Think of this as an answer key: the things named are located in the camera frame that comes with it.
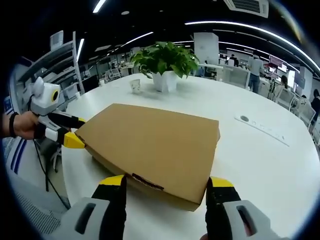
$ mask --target white round table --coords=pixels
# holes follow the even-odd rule
[[[134,79],[141,79],[139,95],[131,92],[129,81]],[[67,112],[88,121],[112,103],[219,120],[221,138],[211,175],[231,181],[243,200],[271,219],[280,237],[292,237],[312,213],[320,189],[317,150],[303,122],[276,103],[192,76],[179,80],[176,92],[164,94],[155,91],[152,79],[133,74],[87,92],[72,101]],[[289,146],[235,119],[241,115],[283,134]],[[85,149],[63,147],[62,166],[71,205],[91,197],[99,181],[111,176]],[[126,212],[124,239],[198,240],[206,233],[204,200],[195,212],[188,212],[128,187]]]

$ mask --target wristband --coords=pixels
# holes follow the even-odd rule
[[[12,138],[17,137],[15,130],[14,130],[14,121],[15,121],[15,117],[17,115],[19,115],[17,112],[12,113],[10,116],[10,120],[9,120],[9,132],[10,132],[10,137],[12,137]]]

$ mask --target black cable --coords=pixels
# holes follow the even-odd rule
[[[44,166],[42,165],[41,158],[40,158],[40,154],[39,154],[38,147],[37,147],[37,145],[36,145],[36,141],[35,141],[35,140],[33,140],[33,144],[34,144],[34,147],[35,147],[35,150],[36,150],[36,154],[37,154],[37,156],[38,156],[38,160],[39,160],[39,163],[40,163],[40,166],[41,166],[41,169],[42,169],[44,175],[47,177],[48,182],[50,183],[51,187],[52,187],[53,190],[55,191],[56,195],[58,196],[58,198],[60,199],[60,201],[62,202],[62,204],[65,206],[65,208],[66,208],[67,210],[69,210],[70,207],[63,201],[63,199],[61,198],[61,196],[60,196],[59,193],[57,192],[56,188],[54,187],[53,183],[50,181],[49,177],[47,176],[47,172],[45,171]]]
[[[34,94],[31,94],[30,98],[29,98],[29,101],[27,103],[27,107],[28,107],[28,111],[30,111],[31,109],[31,100],[32,100],[32,97],[34,96]]]

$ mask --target green leaves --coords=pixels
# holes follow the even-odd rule
[[[179,67],[177,67],[176,65],[171,65],[171,68],[173,69],[175,74],[177,74],[179,76],[179,78],[182,79],[184,73],[179,69]]]
[[[130,60],[148,78],[151,78],[150,73],[162,75],[165,71],[174,71],[180,78],[183,75],[188,77],[191,69],[198,69],[195,62],[198,58],[189,49],[172,42],[157,41],[156,45],[137,52]]]
[[[167,63],[160,58],[157,67],[158,72],[160,73],[160,75],[162,75],[167,70]]]

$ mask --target cardboard box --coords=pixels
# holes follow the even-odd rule
[[[211,173],[219,122],[149,107],[112,104],[75,134],[89,153],[128,184],[194,211]]]

